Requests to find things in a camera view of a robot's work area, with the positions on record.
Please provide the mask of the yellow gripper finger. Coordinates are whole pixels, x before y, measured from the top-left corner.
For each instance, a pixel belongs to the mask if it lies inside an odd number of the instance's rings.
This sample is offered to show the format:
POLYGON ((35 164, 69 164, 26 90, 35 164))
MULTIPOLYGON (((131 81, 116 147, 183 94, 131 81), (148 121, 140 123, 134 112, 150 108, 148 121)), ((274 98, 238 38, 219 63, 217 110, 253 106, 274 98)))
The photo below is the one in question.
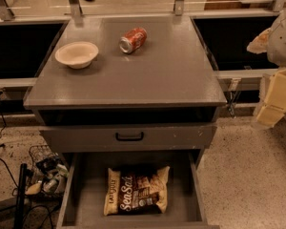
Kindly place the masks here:
POLYGON ((266 105, 258 105, 255 114, 256 121, 267 127, 274 127, 283 116, 284 111, 266 105))
POLYGON ((286 111, 286 68, 278 70, 270 77, 264 102, 268 106, 286 111))

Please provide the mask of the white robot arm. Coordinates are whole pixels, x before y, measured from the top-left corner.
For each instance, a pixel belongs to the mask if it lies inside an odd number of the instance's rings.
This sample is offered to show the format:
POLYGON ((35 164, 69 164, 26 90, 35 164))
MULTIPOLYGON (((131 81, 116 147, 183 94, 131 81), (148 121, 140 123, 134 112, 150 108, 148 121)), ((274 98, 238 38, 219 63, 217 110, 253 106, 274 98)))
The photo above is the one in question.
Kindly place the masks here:
POLYGON ((265 52, 268 61, 278 66, 274 74, 262 77, 254 111, 254 125, 258 129, 273 128, 286 114, 286 8, 269 29, 249 43, 247 51, 265 52))

